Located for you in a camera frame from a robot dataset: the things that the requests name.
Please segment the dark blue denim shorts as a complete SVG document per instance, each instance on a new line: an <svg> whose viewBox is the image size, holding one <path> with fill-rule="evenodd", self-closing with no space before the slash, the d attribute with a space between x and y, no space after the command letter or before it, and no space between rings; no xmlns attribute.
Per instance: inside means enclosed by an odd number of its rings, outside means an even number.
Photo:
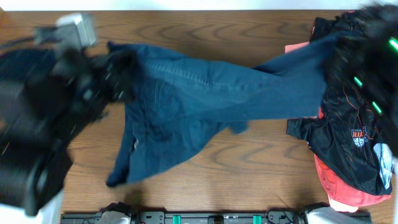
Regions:
<svg viewBox="0 0 398 224"><path fill-rule="evenodd" d="M123 140L107 185L165 172L225 128L241 133L251 120L317 115L326 90L322 64L337 40L329 35L253 68L109 42L112 53L135 53L137 66L130 73L136 99L125 105Z"/></svg>

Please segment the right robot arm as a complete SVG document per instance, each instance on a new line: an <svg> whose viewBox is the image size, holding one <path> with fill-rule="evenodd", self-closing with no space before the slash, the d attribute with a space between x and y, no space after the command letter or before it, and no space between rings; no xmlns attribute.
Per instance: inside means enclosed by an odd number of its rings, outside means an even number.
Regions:
<svg viewBox="0 0 398 224"><path fill-rule="evenodd" d="M338 16L336 50L326 62L330 81L353 87L371 105L397 159L397 6L374 4Z"/></svg>

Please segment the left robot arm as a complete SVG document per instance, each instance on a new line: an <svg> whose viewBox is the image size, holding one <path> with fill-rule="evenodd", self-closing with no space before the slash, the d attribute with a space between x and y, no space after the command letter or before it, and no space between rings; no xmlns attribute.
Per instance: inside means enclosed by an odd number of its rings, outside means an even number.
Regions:
<svg viewBox="0 0 398 224"><path fill-rule="evenodd" d="M110 103L135 99L130 50L88 57L68 49L1 55L1 203L36 216L63 189L69 144L104 117Z"/></svg>

